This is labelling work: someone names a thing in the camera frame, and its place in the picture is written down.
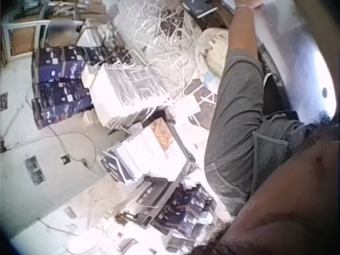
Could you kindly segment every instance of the white bag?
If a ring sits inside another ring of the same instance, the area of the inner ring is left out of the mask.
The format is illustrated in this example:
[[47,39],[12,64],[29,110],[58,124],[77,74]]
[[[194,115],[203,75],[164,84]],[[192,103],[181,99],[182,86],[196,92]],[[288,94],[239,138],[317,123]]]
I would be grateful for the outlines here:
[[196,43],[196,61],[200,80],[212,92],[217,94],[228,51],[227,29],[209,28]]

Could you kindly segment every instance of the electric cable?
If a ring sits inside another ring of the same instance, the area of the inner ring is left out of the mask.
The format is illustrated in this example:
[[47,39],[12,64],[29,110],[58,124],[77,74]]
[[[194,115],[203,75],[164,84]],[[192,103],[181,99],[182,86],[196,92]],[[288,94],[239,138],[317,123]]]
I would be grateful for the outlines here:
[[51,226],[47,225],[45,222],[43,222],[40,218],[38,218],[38,221],[41,222],[45,227],[49,228],[50,230],[54,230],[54,231],[57,231],[57,232],[68,234],[68,235],[78,236],[78,235],[73,234],[73,233],[71,233],[69,231],[62,230],[62,229],[55,228],[55,227],[51,227]]
[[[28,93],[26,94],[25,102],[26,102],[26,104],[32,109],[32,106],[31,106],[31,105],[29,104],[29,102],[28,102],[29,92],[30,92],[30,91],[28,91]],[[11,122],[11,123],[9,124],[9,126],[7,127],[7,130],[10,129],[10,127],[11,127],[11,125],[12,125],[13,123],[14,123],[14,122]],[[24,143],[24,144],[19,144],[18,146],[15,146],[15,147],[13,147],[13,148],[10,148],[9,150],[15,150],[15,149],[24,147],[24,146],[26,146],[26,145],[30,145],[30,144],[32,144],[32,143],[38,142],[38,141],[40,141],[40,140],[43,140],[43,139],[45,139],[45,138],[52,138],[52,137],[55,137],[55,138],[58,139],[58,141],[59,141],[59,143],[60,143],[60,146],[61,146],[62,150],[64,151],[64,153],[65,153],[66,155],[68,155],[69,158],[70,158],[71,160],[73,160],[73,161],[75,161],[75,162],[78,162],[78,163],[81,163],[84,167],[86,167],[88,170],[92,171],[92,172],[95,173],[95,174],[102,175],[102,174],[106,173],[106,172],[104,172],[104,171],[101,172],[101,173],[98,173],[98,172],[96,172],[96,171],[94,171],[94,170],[92,169],[92,168],[94,167],[94,165],[96,164],[96,162],[97,162],[98,153],[97,153],[97,147],[96,147],[94,141],[93,141],[90,137],[88,137],[87,135],[85,135],[85,134],[83,134],[83,133],[81,133],[81,132],[77,132],[77,131],[73,131],[73,132],[65,132],[65,133],[62,133],[62,134],[57,134],[50,126],[47,126],[47,127],[51,130],[51,132],[53,133],[53,135],[46,135],[46,136],[44,136],[44,137],[41,137],[41,138],[38,138],[38,139],[34,139],[33,141],[29,141],[29,142],[26,142],[26,143]],[[64,144],[63,141],[60,139],[60,136],[63,136],[63,135],[70,135],[70,134],[79,134],[79,135],[82,135],[82,136],[85,137],[88,141],[90,141],[90,142],[92,143],[93,149],[94,149],[94,151],[95,151],[95,157],[94,157],[94,160],[93,160],[93,162],[92,162],[92,164],[91,164],[90,166],[88,165],[88,163],[86,162],[86,160],[85,160],[84,158],[82,158],[82,159],[76,159],[76,158],[72,157],[72,156],[69,154],[69,152],[68,152],[68,150],[67,150],[65,144]]]

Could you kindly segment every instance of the bracelet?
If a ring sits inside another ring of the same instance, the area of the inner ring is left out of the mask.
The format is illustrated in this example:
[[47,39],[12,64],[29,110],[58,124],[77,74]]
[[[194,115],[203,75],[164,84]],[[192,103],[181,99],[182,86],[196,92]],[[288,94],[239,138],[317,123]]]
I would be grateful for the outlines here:
[[251,5],[248,5],[248,4],[239,4],[238,6],[236,6],[235,9],[238,9],[238,8],[241,8],[241,7],[249,8],[252,12],[254,12],[254,8]]

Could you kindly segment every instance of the gray jeans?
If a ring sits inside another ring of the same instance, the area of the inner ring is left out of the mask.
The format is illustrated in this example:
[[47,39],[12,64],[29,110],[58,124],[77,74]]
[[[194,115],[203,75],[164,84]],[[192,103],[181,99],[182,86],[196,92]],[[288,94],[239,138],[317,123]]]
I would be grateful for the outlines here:
[[205,154],[211,188],[232,216],[304,139],[305,126],[285,113],[263,116],[261,63],[230,50]]

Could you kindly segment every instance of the hair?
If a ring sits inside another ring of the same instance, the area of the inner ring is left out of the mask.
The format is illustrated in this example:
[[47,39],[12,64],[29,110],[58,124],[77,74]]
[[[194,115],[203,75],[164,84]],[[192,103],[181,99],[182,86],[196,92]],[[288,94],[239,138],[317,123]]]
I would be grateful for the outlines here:
[[305,139],[294,153],[306,151],[318,142],[338,141],[339,135],[339,120],[335,118],[331,121],[327,115],[321,114],[314,124],[307,125]]

